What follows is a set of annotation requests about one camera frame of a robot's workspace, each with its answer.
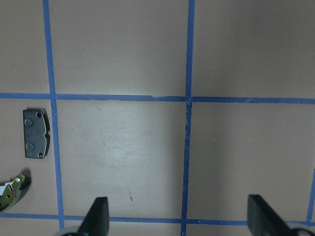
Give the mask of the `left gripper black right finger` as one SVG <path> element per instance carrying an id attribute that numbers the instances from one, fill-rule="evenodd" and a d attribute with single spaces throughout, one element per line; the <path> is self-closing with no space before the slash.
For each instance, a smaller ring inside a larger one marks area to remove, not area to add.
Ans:
<path id="1" fill-rule="evenodd" d="M 260 195 L 248 195 L 247 223 L 252 236 L 293 236 L 292 230 Z"/>

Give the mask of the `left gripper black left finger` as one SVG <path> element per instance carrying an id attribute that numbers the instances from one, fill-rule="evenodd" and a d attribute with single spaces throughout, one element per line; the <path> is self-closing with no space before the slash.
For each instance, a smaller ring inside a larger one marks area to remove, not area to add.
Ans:
<path id="1" fill-rule="evenodd" d="M 109 205 L 107 197 L 97 197 L 84 221 L 80 225 L 79 236 L 107 236 L 109 233 Z"/>

